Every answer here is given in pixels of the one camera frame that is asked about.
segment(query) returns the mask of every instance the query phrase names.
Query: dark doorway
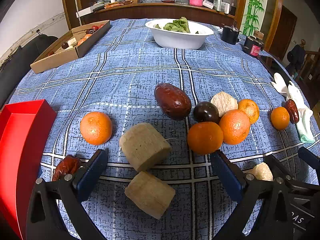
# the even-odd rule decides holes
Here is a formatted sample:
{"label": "dark doorway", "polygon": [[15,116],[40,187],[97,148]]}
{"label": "dark doorway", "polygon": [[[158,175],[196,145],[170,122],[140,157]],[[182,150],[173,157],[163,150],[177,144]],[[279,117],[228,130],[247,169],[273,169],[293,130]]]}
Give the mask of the dark doorway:
{"label": "dark doorway", "polygon": [[276,35],[269,50],[270,54],[283,60],[292,39],[296,23],[297,17],[285,6],[282,6]]}

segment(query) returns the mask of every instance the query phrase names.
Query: red box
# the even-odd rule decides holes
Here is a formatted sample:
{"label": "red box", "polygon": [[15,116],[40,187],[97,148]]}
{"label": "red box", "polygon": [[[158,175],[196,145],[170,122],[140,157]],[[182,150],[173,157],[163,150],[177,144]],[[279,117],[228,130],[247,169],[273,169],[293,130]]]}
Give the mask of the red box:
{"label": "red box", "polygon": [[57,113],[46,100],[6,105],[0,114],[0,211],[26,239],[30,195]]}

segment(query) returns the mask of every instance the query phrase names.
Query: wooden counter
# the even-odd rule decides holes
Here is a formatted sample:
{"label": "wooden counter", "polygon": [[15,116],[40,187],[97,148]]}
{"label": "wooden counter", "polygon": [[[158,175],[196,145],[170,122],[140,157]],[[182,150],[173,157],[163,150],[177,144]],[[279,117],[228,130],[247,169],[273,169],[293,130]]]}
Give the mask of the wooden counter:
{"label": "wooden counter", "polygon": [[176,3],[136,3],[114,8],[104,9],[82,17],[83,24],[103,20],[117,20],[122,18],[172,18],[186,17],[190,21],[209,23],[222,27],[223,24],[232,26],[234,16],[217,12],[206,7],[184,5]]}

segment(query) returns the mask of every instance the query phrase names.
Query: cardboard tray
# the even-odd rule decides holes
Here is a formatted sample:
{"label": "cardboard tray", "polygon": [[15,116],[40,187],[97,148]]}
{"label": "cardboard tray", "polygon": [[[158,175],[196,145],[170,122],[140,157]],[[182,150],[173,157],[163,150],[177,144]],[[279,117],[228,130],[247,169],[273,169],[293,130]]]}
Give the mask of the cardboard tray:
{"label": "cardboard tray", "polygon": [[[98,29],[92,36],[90,36],[81,45],[76,45],[72,49],[64,50],[61,45],[75,37],[77,41],[81,40],[85,36],[85,31],[90,29],[93,25],[101,25],[103,27]],[[57,39],[53,44],[51,44],[30,66],[33,71],[38,74],[48,69],[52,69],[68,63],[72,60],[82,58],[87,51],[92,47],[92,45],[99,40],[107,30],[110,29],[110,21],[94,22],[80,27],[76,27],[68,31],[61,38]],[[48,56],[49,52],[53,51],[55,54]]]}
{"label": "cardboard tray", "polygon": [[44,99],[6,105],[0,114],[0,212],[21,239],[26,239],[29,199],[56,116]]}

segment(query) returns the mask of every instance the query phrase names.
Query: plaid tablecloth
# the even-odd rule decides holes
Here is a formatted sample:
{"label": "plaid tablecloth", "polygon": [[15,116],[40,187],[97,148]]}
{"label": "plaid tablecloth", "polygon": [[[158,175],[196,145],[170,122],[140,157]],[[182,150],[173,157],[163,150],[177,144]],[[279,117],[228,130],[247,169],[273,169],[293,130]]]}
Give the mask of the plaid tablecloth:
{"label": "plaid tablecloth", "polygon": [[[183,89],[192,106],[209,101],[225,91],[238,101],[250,98],[260,108],[260,118],[251,126],[247,139],[236,146],[223,144],[221,150],[242,170],[273,154],[295,176],[318,183],[315,171],[301,161],[297,150],[305,146],[320,155],[318,126],[312,118],[316,143],[299,141],[293,124],[283,131],[270,123],[270,111],[284,98],[270,85],[272,80],[263,65],[244,54],[241,44],[221,41],[221,30],[214,31],[199,50],[159,47],[148,19],[121,19],[81,59],[44,73],[30,71],[20,82],[10,103],[45,98],[58,115],[47,140],[41,167],[49,181],[57,164],[68,154],[87,161],[98,148],[108,149],[108,167],[83,206],[107,239],[211,239],[236,206],[212,171],[210,156],[197,156],[188,149],[188,129],[195,123],[190,115],[183,121],[165,116],[154,98],[158,83],[167,82]],[[92,146],[81,137],[79,124],[91,111],[108,114],[113,136],[106,144]],[[160,220],[142,212],[124,195],[136,171],[119,150],[119,138],[131,126],[151,123],[170,140],[172,151],[162,163],[150,170],[176,190],[169,209]],[[257,203],[244,233],[256,217]],[[77,236],[59,201],[69,232]]]}

